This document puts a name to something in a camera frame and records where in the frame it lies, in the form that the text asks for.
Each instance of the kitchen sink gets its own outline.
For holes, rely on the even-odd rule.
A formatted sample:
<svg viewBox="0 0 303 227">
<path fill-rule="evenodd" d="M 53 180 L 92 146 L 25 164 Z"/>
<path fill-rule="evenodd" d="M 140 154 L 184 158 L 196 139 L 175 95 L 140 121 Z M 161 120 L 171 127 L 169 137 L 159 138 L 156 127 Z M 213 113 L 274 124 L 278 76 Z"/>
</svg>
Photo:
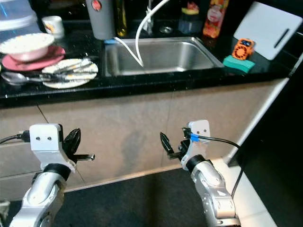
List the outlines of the kitchen sink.
<svg viewBox="0 0 303 227">
<path fill-rule="evenodd" d="M 135 40 L 124 39 L 135 53 Z M 223 67 L 194 37 L 153 38 L 139 40 L 141 67 L 118 42 L 106 44 L 106 76 L 131 76 Z"/>
</svg>

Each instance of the orange object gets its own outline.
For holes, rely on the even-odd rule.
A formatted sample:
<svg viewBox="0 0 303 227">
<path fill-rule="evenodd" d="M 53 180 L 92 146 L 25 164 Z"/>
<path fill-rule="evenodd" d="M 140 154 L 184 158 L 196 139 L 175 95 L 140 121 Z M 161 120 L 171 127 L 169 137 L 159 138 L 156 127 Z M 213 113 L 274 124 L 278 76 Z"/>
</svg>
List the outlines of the orange object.
<svg viewBox="0 0 303 227">
<path fill-rule="evenodd" d="M 228 3 L 229 0 L 211 0 L 203 28 L 204 35 L 211 38 L 219 36 Z"/>
<path fill-rule="evenodd" d="M 232 56 L 235 59 L 245 60 L 254 52 L 255 42 L 250 39 L 240 39 L 233 49 Z"/>
</svg>

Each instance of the gray bottle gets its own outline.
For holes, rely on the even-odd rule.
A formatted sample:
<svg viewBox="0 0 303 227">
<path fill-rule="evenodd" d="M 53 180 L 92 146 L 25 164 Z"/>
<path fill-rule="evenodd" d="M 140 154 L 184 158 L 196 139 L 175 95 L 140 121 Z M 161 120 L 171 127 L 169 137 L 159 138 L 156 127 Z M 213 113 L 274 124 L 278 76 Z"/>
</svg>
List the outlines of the gray bottle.
<svg viewBox="0 0 303 227">
<path fill-rule="evenodd" d="M 100 40 L 115 37 L 115 19 L 112 0 L 86 0 L 94 37 Z"/>
</svg>

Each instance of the white cup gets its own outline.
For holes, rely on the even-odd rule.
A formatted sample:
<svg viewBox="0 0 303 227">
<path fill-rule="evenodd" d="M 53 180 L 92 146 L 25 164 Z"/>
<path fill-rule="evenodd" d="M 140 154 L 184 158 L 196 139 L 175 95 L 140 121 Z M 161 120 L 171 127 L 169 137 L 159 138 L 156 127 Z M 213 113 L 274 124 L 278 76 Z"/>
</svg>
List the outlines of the white cup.
<svg viewBox="0 0 303 227">
<path fill-rule="evenodd" d="M 46 32 L 52 34 L 54 38 L 64 37 L 64 27 L 62 19 L 59 16 L 43 17 L 42 22 Z"/>
</svg>

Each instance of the white cutting board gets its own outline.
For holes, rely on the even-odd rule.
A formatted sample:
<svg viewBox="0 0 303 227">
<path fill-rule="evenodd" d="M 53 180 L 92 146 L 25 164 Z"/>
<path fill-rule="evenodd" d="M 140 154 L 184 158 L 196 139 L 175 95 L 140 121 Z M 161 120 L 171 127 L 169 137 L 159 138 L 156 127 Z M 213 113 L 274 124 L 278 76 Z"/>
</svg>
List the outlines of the white cutting board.
<svg viewBox="0 0 303 227">
<path fill-rule="evenodd" d="M 255 1 L 233 36 L 255 41 L 255 51 L 273 60 L 301 23 L 299 16 Z"/>
</svg>

